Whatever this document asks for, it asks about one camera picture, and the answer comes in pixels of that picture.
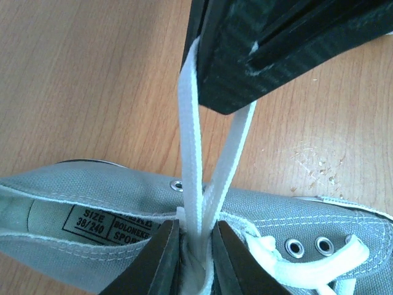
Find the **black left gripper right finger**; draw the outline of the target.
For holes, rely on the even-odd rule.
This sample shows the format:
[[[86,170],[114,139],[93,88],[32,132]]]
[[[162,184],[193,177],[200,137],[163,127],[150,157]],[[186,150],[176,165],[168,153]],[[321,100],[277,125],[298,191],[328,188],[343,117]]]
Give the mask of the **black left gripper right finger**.
[[[266,272],[225,221],[212,231],[214,294],[289,294]]]

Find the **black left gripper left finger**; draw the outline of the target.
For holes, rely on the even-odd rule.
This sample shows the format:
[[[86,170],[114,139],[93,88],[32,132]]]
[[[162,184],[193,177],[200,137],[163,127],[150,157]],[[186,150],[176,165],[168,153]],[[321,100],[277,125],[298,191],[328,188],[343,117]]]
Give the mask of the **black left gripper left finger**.
[[[179,221],[165,221],[130,266],[100,294],[177,294],[179,237]]]

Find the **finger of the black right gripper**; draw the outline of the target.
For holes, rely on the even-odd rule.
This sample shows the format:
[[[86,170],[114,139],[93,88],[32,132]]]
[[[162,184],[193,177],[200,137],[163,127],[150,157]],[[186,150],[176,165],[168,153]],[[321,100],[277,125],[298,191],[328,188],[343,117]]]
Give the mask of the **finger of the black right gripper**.
[[[198,102],[231,114],[392,31],[391,1],[193,1]]]

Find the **white shoelace of sneaker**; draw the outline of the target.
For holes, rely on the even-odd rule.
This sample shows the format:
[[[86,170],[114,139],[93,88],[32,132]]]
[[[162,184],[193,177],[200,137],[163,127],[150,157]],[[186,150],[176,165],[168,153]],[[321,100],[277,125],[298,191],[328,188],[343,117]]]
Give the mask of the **white shoelace of sneaker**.
[[[211,232],[243,151],[255,104],[235,113],[225,147],[207,189],[202,188],[201,130],[197,86],[198,42],[194,41],[181,69],[178,84],[184,206],[177,213],[186,232],[181,294],[209,294],[213,284]],[[244,234],[247,252],[274,279],[287,287],[313,289],[318,294],[353,294],[354,279],[331,281],[366,261],[370,251],[355,235],[335,254],[315,262],[295,264],[282,258],[272,236]]]

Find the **grey sneaker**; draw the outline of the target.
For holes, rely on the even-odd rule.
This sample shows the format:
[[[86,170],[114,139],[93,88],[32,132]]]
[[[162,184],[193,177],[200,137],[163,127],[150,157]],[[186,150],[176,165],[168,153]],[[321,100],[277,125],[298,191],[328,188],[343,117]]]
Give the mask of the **grey sneaker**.
[[[128,267],[160,225],[181,216],[181,182],[100,160],[73,160],[1,179],[1,251],[92,293]],[[281,197],[230,189],[220,218],[240,236],[271,237],[291,263],[335,258],[359,238],[369,257],[332,274],[291,269],[288,290],[392,293],[392,217],[329,197]]]

